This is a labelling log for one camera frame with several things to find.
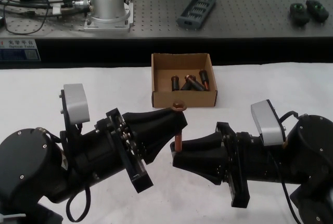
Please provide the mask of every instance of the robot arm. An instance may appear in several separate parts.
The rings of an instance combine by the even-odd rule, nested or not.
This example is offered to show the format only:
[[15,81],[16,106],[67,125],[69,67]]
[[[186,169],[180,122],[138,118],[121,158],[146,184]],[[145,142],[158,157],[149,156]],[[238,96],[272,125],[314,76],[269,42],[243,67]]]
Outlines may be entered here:
[[[138,193],[148,189],[153,183],[142,160],[152,163],[187,125],[183,113],[172,108],[124,115],[114,109],[94,130],[81,134],[82,124],[89,121],[82,84],[65,85],[60,97],[66,126],[60,138],[43,128],[22,129],[0,145],[0,213],[27,216],[14,223],[61,223],[61,216],[38,204],[42,196],[54,203],[69,199],[68,218],[81,221],[90,206],[89,188],[123,169]],[[74,220],[70,203],[84,190],[86,209]]]
[[[298,117],[295,112],[278,118],[269,100],[253,104],[251,111],[259,137],[217,123],[215,133],[184,141],[181,152],[175,151],[173,142],[173,166],[215,185],[228,182],[232,207],[247,207],[247,180],[281,182],[289,206],[291,199],[304,224],[332,223],[333,123],[316,115]],[[299,120],[286,137],[281,123],[290,115]],[[290,199],[285,183],[300,185]]]

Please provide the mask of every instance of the cardboard box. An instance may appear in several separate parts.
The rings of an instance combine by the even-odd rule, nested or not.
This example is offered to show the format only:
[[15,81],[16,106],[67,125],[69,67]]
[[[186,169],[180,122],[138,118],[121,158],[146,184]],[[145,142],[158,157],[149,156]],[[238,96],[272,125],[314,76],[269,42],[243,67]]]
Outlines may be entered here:
[[[208,73],[210,91],[172,91],[172,76],[179,77],[181,88],[188,74],[196,76],[201,83],[199,71],[202,69]],[[151,103],[155,108],[170,107],[177,99],[187,107],[214,107],[216,104],[217,87],[209,54],[152,54],[151,81]]]

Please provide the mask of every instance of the blue label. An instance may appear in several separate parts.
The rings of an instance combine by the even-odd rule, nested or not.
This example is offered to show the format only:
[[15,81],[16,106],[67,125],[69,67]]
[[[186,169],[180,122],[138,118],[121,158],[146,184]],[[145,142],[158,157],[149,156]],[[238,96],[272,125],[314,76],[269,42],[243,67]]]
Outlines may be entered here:
[[0,49],[0,61],[40,61],[36,49]]

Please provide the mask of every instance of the white cloth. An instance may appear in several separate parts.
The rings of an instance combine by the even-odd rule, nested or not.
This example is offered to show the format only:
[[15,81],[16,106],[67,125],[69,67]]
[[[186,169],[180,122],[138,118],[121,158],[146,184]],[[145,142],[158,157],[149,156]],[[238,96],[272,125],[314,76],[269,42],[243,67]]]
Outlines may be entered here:
[[[146,112],[151,106],[150,68],[83,68],[0,71],[0,140],[23,128],[44,127],[55,135],[64,130],[58,93],[63,84],[83,83],[91,121],[83,133],[113,108]],[[214,132],[216,122],[229,122],[234,131],[257,135],[250,105],[270,99],[277,114],[290,110],[333,120],[333,64],[279,63],[214,67],[219,90],[214,108],[189,108],[183,139]],[[287,132],[296,123],[285,121]],[[126,171],[91,188],[91,210],[82,224],[292,224],[281,184],[249,181],[247,209],[231,208],[228,185],[215,186],[200,176],[172,167],[168,143],[146,166],[154,183],[137,194]],[[289,193],[297,186],[287,185]],[[66,218],[65,205],[42,198],[41,203]],[[80,193],[72,202],[78,218],[85,205]]]

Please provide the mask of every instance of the gray tool holder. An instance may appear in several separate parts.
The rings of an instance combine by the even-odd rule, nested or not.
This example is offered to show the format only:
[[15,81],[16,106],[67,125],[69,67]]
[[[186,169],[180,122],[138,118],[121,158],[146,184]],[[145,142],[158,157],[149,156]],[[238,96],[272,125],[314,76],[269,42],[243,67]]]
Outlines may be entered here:
[[212,10],[216,0],[192,0],[177,23],[182,28],[199,29]]

